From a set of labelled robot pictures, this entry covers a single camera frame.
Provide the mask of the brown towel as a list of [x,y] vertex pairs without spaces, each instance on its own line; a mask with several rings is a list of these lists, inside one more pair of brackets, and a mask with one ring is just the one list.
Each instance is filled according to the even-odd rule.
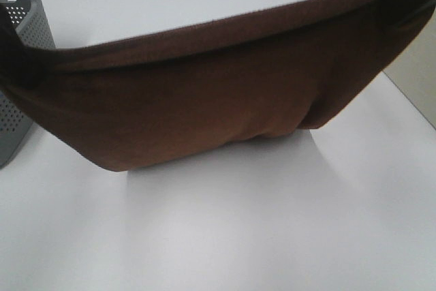
[[435,0],[306,0],[85,48],[25,45],[1,10],[1,90],[122,172],[317,129],[416,38]]

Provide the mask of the beige fabric storage box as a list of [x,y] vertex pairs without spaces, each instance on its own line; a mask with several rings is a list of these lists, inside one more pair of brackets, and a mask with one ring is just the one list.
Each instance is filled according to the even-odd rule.
[[435,125],[435,0],[384,0],[381,12],[384,22],[396,29],[410,27],[420,14],[430,15],[420,34],[384,73]]

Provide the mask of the grey perforated plastic basket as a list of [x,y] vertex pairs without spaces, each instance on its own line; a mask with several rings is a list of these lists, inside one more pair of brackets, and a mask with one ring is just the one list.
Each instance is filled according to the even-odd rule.
[[[52,31],[42,0],[1,0],[19,38],[28,46],[54,49]],[[19,150],[33,121],[1,94],[1,167]]]

